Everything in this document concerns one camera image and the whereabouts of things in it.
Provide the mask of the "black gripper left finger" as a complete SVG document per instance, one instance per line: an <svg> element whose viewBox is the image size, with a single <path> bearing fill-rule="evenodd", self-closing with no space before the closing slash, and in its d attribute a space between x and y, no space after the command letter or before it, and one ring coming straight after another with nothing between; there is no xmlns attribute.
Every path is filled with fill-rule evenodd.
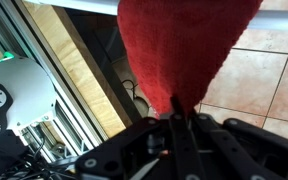
<svg viewBox="0 0 288 180"><path fill-rule="evenodd" d="M189 129L184 110L177 97L170 99L173 113L169 126L172 133L173 156L180 180L204 180L205 173L197 151L195 139Z"/></svg>

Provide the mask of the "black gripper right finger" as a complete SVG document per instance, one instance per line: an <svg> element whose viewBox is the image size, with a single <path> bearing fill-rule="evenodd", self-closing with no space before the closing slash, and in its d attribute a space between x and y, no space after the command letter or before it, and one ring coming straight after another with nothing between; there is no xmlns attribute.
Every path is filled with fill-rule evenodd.
<svg viewBox="0 0 288 180"><path fill-rule="evenodd" d="M273 180L274 176L260 165L243 149L237 140L222 129L217 122L207 114L196 114L194 121L227 161L229 172L238 180Z"/></svg>

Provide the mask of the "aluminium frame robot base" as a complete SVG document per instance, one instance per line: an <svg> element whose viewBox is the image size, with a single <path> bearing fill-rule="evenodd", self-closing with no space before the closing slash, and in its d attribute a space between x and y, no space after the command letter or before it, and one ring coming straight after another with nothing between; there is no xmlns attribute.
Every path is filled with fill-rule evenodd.
<svg viewBox="0 0 288 180"><path fill-rule="evenodd" d="M0 0L0 137L6 131L48 163L107 139L20 0Z"/></svg>

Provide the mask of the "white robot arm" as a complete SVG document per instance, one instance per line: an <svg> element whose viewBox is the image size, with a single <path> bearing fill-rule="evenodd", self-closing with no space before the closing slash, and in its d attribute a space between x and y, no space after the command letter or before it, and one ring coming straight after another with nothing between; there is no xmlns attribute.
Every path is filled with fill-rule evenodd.
<svg viewBox="0 0 288 180"><path fill-rule="evenodd" d="M35 61L0 59L0 134L55 116L56 91ZM273 180L207 114L144 118L75 161L78 180Z"/></svg>

